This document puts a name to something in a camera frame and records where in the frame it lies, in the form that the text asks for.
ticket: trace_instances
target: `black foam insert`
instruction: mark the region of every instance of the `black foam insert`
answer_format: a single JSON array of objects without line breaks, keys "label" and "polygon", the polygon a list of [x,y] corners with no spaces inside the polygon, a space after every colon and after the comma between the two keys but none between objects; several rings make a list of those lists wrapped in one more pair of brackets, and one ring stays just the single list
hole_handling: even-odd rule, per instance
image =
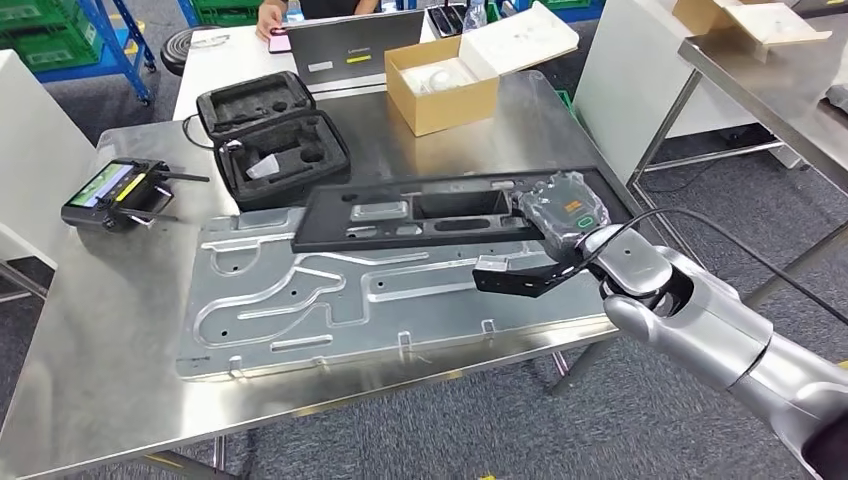
[{"label": "black foam insert", "polygon": [[[218,149],[216,159],[228,190],[242,211],[285,207],[305,201],[312,186],[348,180],[347,146],[326,113],[304,110],[241,135],[240,146]],[[258,179],[247,170],[274,155],[279,172]]]},{"label": "black foam insert", "polygon": [[257,125],[315,108],[300,78],[280,72],[213,90],[197,97],[197,111],[209,138],[220,143]]},{"label": "black foam insert", "polygon": [[[573,169],[583,174],[613,223],[632,218],[603,175],[594,168]],[[465,175],[316,188],[291,242],[295,253],[419,248],[439,245],[541,240],[538,229],[512,212],[511,190],[526,191],[559,170]],[[511,182],[509,188],[495,184]],[[408,202],[409,213],[387,219],[353,219],[356,205]],[[417,228],[415,234],[401,229]]]}]

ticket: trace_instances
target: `cardboard box on shelf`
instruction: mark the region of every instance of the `cardboard box on shelf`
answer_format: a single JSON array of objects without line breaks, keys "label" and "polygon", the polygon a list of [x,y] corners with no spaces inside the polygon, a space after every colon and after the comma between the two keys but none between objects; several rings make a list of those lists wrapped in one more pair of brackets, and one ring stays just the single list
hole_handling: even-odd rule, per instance
[{"label": "cardboard box on shelf", "polygon": [[535,2],[457,37],[387,51],[386,89],[412,132],[426,135],[490,117],[501,75],[574,51],[578,40]]}]

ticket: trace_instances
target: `black stool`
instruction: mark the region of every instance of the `black stool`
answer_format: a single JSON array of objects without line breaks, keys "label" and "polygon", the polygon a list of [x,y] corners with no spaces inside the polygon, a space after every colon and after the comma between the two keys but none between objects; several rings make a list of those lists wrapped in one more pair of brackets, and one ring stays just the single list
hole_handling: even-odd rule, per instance
[{"label": "black stool", "polygon": [[221,27],[201,25],[199,27],[187,28],[171,35],[171,38],[166,40],[165,44],[162,45],[162,49],[159,50],[159,58],[162,59],[165,68],[174,75],[182,77],[185,71],[185,61],[188,58],[188,49],[191,47],[191,34],[198,30],[211,30],[213,28]]}]

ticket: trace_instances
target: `person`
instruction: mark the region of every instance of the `person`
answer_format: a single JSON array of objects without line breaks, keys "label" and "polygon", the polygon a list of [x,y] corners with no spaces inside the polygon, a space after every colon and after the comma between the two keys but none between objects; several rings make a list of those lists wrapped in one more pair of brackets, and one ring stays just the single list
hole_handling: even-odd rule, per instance
[{"label": "person", "polygon": [[[300,0],[304,18],[346,17],[374,13],[380,0]],[[288,11],[288,0],[263,0],[259,6],[256,35],[266,42],[271,29],[282,26]]]}]

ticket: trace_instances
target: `yellow sticker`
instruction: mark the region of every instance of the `yellow sticker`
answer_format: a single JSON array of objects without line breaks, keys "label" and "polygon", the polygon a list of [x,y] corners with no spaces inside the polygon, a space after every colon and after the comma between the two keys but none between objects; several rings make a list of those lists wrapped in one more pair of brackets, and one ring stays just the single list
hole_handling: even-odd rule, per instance
[{"label": "yellow sticker", "polygon": [[135,179],[132,182],[130,182],[129,185],[127,185],[127,188],[125,188],[123,192],[119,193],[118,196],[115,197],[115,201],[120,202],[121,200],[123,200],[124,197],[129,195],[130,192],[132,192],[132,189],[135,188],[136,185],[141,183],[141,181],[144,180],[144,177],[146,177],[146,176],[147,176],[146,173],[139,173],[138,176],[135,177]]},{"label": "yellow sticker", "polygon": [[363,55],[361,57],[348,58],[347,63],[358,63],[358,62],[364,62],[366,60],[371,60],[371,55]]}]

